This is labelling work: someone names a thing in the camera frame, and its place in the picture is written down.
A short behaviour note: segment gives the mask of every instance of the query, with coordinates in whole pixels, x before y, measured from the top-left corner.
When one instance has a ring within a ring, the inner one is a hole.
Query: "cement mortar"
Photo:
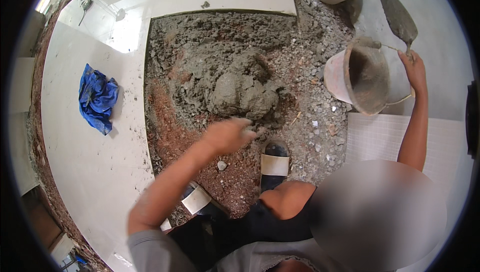
[[[295,24],[295,17],[231,12],[153,19],[151,63],[178,121],[191,128],[191,117],[205,111],[252,120],[273,112],[284,86],[269,79],[265,55],[290,44]]]

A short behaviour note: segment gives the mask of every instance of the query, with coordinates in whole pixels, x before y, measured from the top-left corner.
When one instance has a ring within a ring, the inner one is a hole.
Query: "sleeve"
[[[137,272],[197,272],[180,247],[161,230],[143,230],[128,238]]]

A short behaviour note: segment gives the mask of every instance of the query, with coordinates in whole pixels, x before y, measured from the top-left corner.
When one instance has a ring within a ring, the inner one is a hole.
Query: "slide sandal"
[[[282,140],[268,140],[261,154],[260,188],[264,192],[273,190],[289,174],[289,149]]]
[[[229,212],[195,181],[190,181],[182,195],[181,203],[192,215],[210,215],[213,220],[228,219]]]

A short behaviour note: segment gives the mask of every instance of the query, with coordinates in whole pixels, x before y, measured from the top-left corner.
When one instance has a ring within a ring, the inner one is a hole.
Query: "bucket handle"
[[[396,50],[396,51],[401,51],[400,49],[397,49],[397,48],[392,47],[392,46],[385,45],[385,44],[383,44],[383,43],[381,43],[381,45],[382,45],[382,46],[385,46],[385,47],[388,47],[388,48],[390,48],[390,49]],[[411,96],[412,96],[412,93],[406,95],[405,97],[403,97],[403,98],[400,99],[400,100],[397,100],[397,101],[394,101],[394,102],[390,102],[390,103],[387,103],[387,104],[385,104],[385,105],[386,105],[386,106],[393,106],[393,105],[399,104],[400,102],[403,102],[403,101],[407,100],[407,99],[408,99],[409,97],[411,97]]]

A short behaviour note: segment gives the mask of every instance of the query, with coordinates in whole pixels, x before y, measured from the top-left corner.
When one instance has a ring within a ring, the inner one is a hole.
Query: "blue rag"
[[[90,126],[106,136],[112,130],[109,118],[119,95],[117,82],[114,78],[107,81],[105,75],[87,64],[81,76],[78,94],[81,115]]]

